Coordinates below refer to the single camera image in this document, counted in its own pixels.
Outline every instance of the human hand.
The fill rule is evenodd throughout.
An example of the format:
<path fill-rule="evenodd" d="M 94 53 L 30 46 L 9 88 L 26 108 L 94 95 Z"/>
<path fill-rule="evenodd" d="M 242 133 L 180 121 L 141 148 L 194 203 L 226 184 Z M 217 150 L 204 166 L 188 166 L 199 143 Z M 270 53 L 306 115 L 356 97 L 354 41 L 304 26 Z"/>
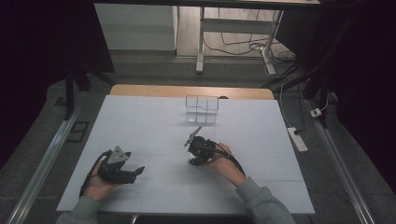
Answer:
<path fill-rule="evenodd" d="M 218 150 L 224 150 L 230 155 L 233 155 L 231 152 L 230 148 L 222 143 L 218 143 L 216 145 L 216 149 Z M 212 169 L 219 175 L 222 175 L 225 177 L 228 181 L 230 181 L 234 186 L 237 188 L 245 182 L 247 179 L 233 164 L 232 161 L 227 159 L 225 156 L 215 153 L 213 156 L 213 159 L 209 161 L 208 163 L 204 164 L 204 166 Z"/>
<path fill-rule="evenodd" d="M 116 186 L 120 184 L 113 184 L 104 181 L 97 173 L 102 162 L 99 161 L 92 172 L 92 177 L 85 189 L 84 196 L 94 199 L 97 202 L 101 202 Z"/>

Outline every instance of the white tabletop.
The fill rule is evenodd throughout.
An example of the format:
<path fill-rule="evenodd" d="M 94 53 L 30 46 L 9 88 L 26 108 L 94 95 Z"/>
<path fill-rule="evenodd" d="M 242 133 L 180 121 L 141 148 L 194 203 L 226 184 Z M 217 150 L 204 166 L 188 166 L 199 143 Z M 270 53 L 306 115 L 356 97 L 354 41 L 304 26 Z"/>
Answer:
<path fill-rule="evenodd" d="M 107 96 L 57 210 L 70 211 L 94 161 L 120 146 L 122 167 L 146 166 L 134 184 L 114 189 L 101 211 L 134 214 L 245 214 L 234 186 L 188 163 L 183 147 L 199 124 L 186 122 L 184 98 Z M 220 100 L 216 124 L 200 136 L 228 145 L 245 173 L 268 186 L 292 213 L 315 213 L 277 101 Z"/>

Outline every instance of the wall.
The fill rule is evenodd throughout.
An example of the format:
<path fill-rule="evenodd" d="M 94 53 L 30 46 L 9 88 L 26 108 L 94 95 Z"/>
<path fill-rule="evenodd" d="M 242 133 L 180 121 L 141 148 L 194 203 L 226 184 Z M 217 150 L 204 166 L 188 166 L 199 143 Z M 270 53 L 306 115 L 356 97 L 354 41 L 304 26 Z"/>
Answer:
<path fill-rule="evenodd" d="M 176 49 L 176 7 L 95 4 L 109 49 Z"/>

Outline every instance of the power strip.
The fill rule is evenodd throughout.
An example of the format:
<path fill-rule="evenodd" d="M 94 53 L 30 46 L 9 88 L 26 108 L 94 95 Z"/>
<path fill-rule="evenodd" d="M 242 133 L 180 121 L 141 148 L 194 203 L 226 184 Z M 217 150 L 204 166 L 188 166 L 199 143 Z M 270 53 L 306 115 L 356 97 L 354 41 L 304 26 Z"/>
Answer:
<path fill-rule="evenodd" d="M 294 145 L 297 147 L 299 152 L 306 152 L 308 148 L 306 147 L 303 139 L 299 134 L 295 134 L 295 128 L 288 128 L 288 133 L 290 135 L 291 140 L 293 141 Z"/>

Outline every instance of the gray floor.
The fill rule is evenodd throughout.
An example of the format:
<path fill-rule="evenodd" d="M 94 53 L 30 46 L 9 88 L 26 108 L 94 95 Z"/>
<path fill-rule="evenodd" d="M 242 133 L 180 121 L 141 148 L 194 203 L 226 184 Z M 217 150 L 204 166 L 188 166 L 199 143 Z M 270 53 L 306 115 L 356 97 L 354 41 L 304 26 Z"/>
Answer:
<path fill-rule="evenodd" d="M 130 54 L 113 51 L 112 55 L 117 74 L 109 76 L 120 83 L 259 88 L 270 79 L 262 71 L 261 60 L 208 58 L 205 60 L 204 73 L 198 76 L 194 71 L 194 59 L 161 55 L 158 52 Z M 279 64 L 276 69 L 282 71 L 285 66 Z M 92 88 L 77 118 L 78 125 L 67 136 L 68 140 L 64 143 L 25 223 L 53 223 L 59 216 L 56 206 L 89 137 L 101 103 L 110 91 L 110 86 L 105 82 L 91 75 L 89 77 Z M 297 151 L 295 154 L 316 213 L 310 216 L 295 215 L 297 223 L 361 223 L 332 165 L 314 121 L 309 116 L 305 103 L 301 102 L 302 107 L 299 103 L 297 87 L 282 92 L 285 116 L 293 126 L 299 129 L 304 127 L 301 136 L 309 148 L 305 154 Z M 327 108 L 329 130 L 369 205 L 376 223 L 395 223 L 395 195 L 359 144 L 337 121 L 334 114 L 335 108 L 336 102 L 331 98 Z M 0 171 L 0 223 L 6 222 L 63 118 L 64 81 L 49 88 L 48 101 L 40 116 L 14 155 Z M 130 223 L 131 218 L 129 215 L 101 214 L 99 223 Z"/>

